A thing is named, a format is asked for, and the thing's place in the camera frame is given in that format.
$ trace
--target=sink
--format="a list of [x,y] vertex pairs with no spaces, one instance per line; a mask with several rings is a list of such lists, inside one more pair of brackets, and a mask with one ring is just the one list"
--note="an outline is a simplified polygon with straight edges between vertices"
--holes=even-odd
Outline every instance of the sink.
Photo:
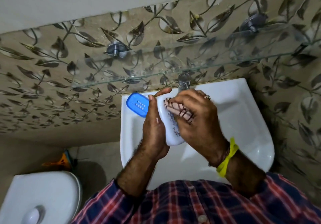
[[[265,121],[255,103],[244,78],[192,86],[211,97],[218,109],[218,117],[224,136],[235,138],[242,152],[259,168],[267,172],[274,160],[274,146]],[[156,94],[157,91],[142,95]],[[120,156],[123,167],[131,159],[142,139],[145,118],[132,112],[126,106],[129,95],[122,96]],[[172,146],[166,157],[161,159],[154,170],[147,189],[175,180],[206,179],[229,183],[219,177],[216,169],[208,166],[203,156],[186,142]]]

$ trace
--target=person's right hand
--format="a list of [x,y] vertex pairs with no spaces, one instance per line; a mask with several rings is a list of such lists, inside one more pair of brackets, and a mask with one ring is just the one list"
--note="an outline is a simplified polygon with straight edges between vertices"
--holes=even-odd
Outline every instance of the person's right hand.
[[189,89],[181,91],[170,101],[183,104],[194,113],[191,124],[182,117],[175,117],[180,136],[211,166],[218,167],[226,157],[229,144],[221,131],[216,106],[204,96],[201,90]]

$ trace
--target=blue soap dish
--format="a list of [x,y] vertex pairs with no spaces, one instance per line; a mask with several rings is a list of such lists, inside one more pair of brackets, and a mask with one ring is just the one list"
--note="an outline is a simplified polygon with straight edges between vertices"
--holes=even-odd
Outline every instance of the blue soap dish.
[[126,105],[137,115],[146,117],[148,112],[149,100],[145,96],[135,92],[128,97]]

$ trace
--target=bracelet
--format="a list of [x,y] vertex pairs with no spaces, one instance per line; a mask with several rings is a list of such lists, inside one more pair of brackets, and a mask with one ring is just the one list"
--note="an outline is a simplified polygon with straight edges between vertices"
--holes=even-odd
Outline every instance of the bracelet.
[[227,165],[229,164],[230,159],[235,155],[235,153],[237,152],[238,149],[239,149],[239,146],[237,144],[235,144],[235,139],[234,139],[234,137],[232,137],[230,139],[230,153],[216,169],[216,171],[219,173],[220,177],[226,178]]

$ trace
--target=person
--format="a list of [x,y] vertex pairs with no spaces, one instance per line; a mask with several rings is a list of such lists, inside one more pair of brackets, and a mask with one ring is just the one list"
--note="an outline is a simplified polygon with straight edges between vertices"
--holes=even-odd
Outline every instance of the person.
[[[169,93],[160,90],[155,96]],[[217,108],[202,91],[172,98],[194,113],[191,124],[176,118],[181,137],[209,164],[218,167],[232,145],[220,129]],[[169,146],[157,101],[149,95],[143,138],[133,157],[103,190],[94,194],[72,224],[101,223],[321,223],[321,210],[280,174],[264,173],[240,150],[224,175],[231,185],[178,180],[146,191],[157,162]]]

